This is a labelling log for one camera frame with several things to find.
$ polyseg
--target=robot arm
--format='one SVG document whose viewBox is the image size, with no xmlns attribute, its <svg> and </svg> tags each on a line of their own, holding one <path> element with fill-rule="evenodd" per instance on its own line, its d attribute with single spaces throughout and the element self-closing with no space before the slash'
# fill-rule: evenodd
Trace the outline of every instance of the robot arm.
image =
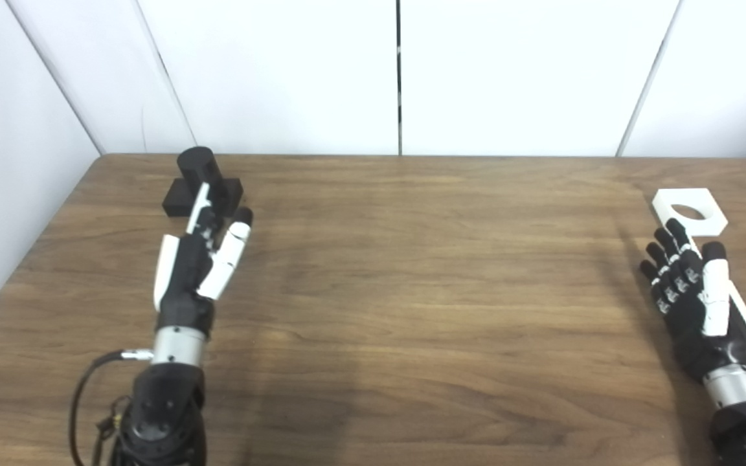
<svg viewBox="0 0 746 466">
<path fill-rule="evenodd" d="M 166 235 L 157 260 L 158 312 L 151 366 L 134 381 L 119 427 L 115 464 L 205 464 L 201 361 L 215 315 L 214 301 L 234 274 L 251 232 L 241 208 L 215 250 L 216 218 L 209 185 L 199 189 L 186 234 Z"/>
<path fill-rule="evenodd" d="M 640 270 L 672 337 L 675 360 L 702 383 L 717 408 L 710 439 L 722 466 L 746 466 L 746 305 L 731 280 L 725 248 L 703 257 L 675 219 L 655 231 Z"/>
</svg>

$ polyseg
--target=wood grain surface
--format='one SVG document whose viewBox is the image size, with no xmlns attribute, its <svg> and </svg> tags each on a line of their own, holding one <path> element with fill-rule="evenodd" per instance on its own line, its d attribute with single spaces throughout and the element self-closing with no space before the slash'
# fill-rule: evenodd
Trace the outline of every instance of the wood grain surface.
<svg viewBox="0 0 746 466">
<path fill-rule="evenodd" d="M 219 159 L 255 221 L 208 347 L 210 464 L 713 464 L 636 268 L 655 190 L 704 186 L 746 300 L 746 160 Z M 70 464 L 85 366 L 151 345 L 175 175 L 101 157 L 3 289 L 0 465 Z M 84 454 L 141 369 L 93 379 Z"/>
</svg>

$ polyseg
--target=fingertip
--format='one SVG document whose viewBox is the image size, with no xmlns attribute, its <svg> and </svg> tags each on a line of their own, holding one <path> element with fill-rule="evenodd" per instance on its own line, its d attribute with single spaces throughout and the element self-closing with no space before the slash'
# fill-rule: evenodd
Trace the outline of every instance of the fingertip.
<svg viewBox="0 0 746 466">
<path fill-rule="evenodd" d="M 661 267 L 668 263 L 666 254 L 664 254 L 664 250 L 661 249 L 661 247 L 657 243 L 650 243 L 646 245 L 646 254 L 649 254 L 649 256 L 652 257 L 653 260 L 655 260 L 655 263 L 658 265 L 658 267 Z"/>
<path fill-rule="evenodd" d="M 655 278 L 658 278 L 658 268 L 655 268 L 655 266 L 652 265 L 652 262 L 648 260 L 642 260 L 639 269 L 650 282 Z"/>
<path fill-rule="evenodd" d="M 675 242 L 678 243 L 678 249 L 683 248 L 684 245 L 690 242 L 690 237 L 687 236 L 686 228 L 684 228 L 684 225 L 682 225 L 678 219 L 671 218 L 666 221 L 664 227 L 666 227 L 666 230 L 669 231 L 673 238 L 675 238 Z"/>
<path fill-rule="evenodd" d="M 727 250 L 725 246 L 718 241 L 711 241 L 701 248 L 701 256 L 704 262 L 716 259 L 727 259 Z"/>
<path fill-rule="evenodd" d="M 655 239 L 658 241 L 664 250 L 666 251 L 667 257 L 672 257 L 674 254 L 678 254 L 678 247 L 675 245 L 675 240 L 670 235 L 669 231 L 665 228 L 659 228 L 655 230 Z"/>
<path fill-rule="evenodd" d="M 234 212 L 233 222 L 245 223 L 246 225 L 252 226 L 252 209 L 249 207 L 238 207 Z"/>
</svg>

